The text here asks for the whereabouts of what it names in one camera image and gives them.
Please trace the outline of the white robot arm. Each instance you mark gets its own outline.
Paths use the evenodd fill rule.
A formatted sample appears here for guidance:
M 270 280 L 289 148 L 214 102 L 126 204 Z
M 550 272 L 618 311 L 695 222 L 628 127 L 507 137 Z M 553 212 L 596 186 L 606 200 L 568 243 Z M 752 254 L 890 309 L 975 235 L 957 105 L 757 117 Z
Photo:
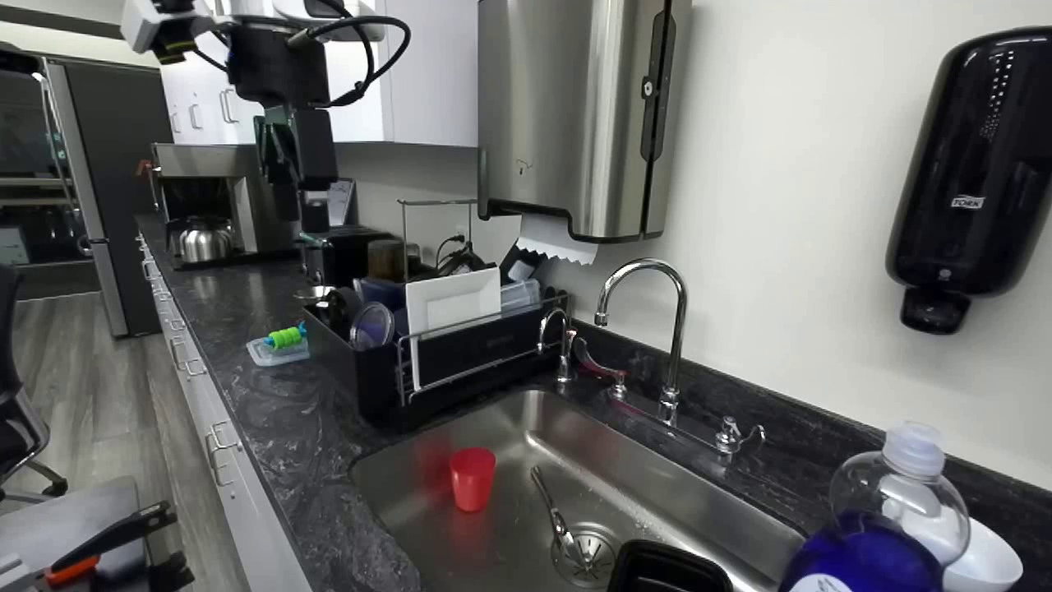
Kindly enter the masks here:
M 409 53 L 410 28 L 390 13 L 353 13 L 342 0 L 303 0 L 295 13 L 274 0 L 123 0 L 123 40 L 161 67 L 194 53 L 246 102 L 342 108 Z M 328 91 L 328 44 L 364 53 L 361 75 L 342 91 Z

